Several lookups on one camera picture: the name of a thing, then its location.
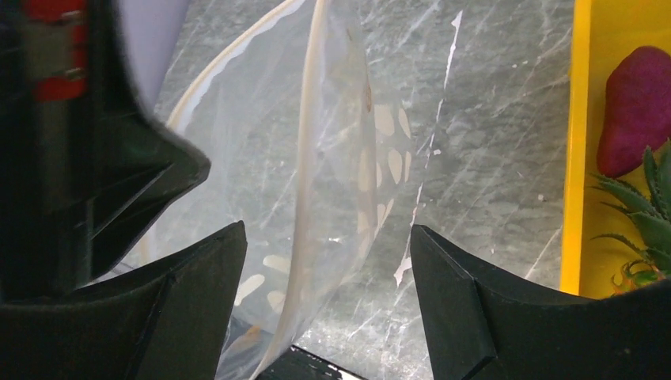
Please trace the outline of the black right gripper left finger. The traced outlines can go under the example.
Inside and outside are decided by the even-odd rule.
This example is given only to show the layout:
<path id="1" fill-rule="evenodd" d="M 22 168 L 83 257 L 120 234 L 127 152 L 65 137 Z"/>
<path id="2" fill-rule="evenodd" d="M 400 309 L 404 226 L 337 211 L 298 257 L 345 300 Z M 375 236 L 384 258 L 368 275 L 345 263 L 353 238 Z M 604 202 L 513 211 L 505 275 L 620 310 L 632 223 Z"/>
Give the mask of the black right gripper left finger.
<path id="1" fill-rule="evenodd" d="M 65 297 L 2 304 L 2 378 L 212 379 L 246 249 L 235 222 Z"/>

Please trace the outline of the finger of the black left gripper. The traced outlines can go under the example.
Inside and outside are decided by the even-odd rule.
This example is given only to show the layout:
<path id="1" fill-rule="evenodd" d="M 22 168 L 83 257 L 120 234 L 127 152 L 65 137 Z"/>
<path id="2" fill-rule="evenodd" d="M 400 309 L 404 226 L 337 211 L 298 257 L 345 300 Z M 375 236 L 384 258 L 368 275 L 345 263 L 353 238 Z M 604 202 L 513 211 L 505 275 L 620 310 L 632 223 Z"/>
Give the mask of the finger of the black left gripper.
<path id="1" fill-rule="evenodd" d="M 210 163 L 154 105 L 186 1 L 1 4 L 1 299 L 108 273 Z"/>

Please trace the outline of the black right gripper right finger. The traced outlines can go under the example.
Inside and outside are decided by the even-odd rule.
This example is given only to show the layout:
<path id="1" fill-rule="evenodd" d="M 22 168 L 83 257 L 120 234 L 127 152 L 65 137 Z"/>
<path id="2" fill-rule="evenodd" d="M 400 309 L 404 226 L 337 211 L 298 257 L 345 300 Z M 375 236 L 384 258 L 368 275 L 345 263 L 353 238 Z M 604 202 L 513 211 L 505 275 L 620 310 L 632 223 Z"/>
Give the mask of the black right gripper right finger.
<path id="1" fill-rule="evenodd" d="M 594 300 L 523 279 L 432 229 L 411 262 L 436 379 L 667 379 L 670 283 Z"/>

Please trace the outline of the orange toy pineapple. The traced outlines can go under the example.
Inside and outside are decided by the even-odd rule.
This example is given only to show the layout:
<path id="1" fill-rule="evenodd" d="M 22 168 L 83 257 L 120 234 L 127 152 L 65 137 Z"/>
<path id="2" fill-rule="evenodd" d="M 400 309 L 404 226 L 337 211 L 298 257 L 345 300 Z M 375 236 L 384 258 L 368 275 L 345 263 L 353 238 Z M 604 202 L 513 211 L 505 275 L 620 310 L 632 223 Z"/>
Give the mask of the orange toy pineapple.
<path id="1" fill-rule="evenodd" d="M 593 175 L 597 180 L 594 188 L 620 202 L 609 206 L 631 221 L 643 241 L 640 248 L 622 234 L 606 233 L 595 237 L 618 241 L 638 255 L 636 260 L 620 266 L 620 282 L 616 282 L 615 276 L 611 277 L 614 295 L 670 278 L 670 145 L 667 143 L 662 147 L 658 156 L 647 147 L 642 168 L 648 196 L 625 180 Z"/>

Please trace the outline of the clear zip top bag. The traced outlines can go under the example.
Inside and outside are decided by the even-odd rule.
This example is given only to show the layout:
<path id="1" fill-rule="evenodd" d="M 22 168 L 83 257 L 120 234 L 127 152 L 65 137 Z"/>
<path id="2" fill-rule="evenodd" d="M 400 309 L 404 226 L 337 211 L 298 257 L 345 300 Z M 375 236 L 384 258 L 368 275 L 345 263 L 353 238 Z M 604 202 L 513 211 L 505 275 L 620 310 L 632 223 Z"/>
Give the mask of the clear zip top bag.
<path id="1" fill-rule="evenodd" d="M 408 117 L 370 77 L 354 2 L 285 1 L 200 72 L 168 126 L 210 174 L 126 261 L 242 221 L 247 254 L 215 376 L 251 379 L 365 261 L 408 181 Z"/>

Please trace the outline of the yellow plastic tray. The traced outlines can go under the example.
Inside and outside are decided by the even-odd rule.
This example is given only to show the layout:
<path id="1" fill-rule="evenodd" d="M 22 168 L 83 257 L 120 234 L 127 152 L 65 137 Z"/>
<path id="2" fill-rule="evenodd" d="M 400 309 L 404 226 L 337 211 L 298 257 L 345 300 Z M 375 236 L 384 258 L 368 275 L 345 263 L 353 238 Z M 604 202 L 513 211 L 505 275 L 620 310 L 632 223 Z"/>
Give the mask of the yellow plastic tray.
<path id="1" fill-rule="evenodd" d="M 670 50 L 668 1 L 575 2 L 560 271 L 560 289 L 567 293 L 613 295 L 622 265 L 637 255 L 610 234 L 642 244 L 631 221 L 614 209 L 616 199 L 595 188 L 594 174 L 607 78 L 645 45 Z"/>

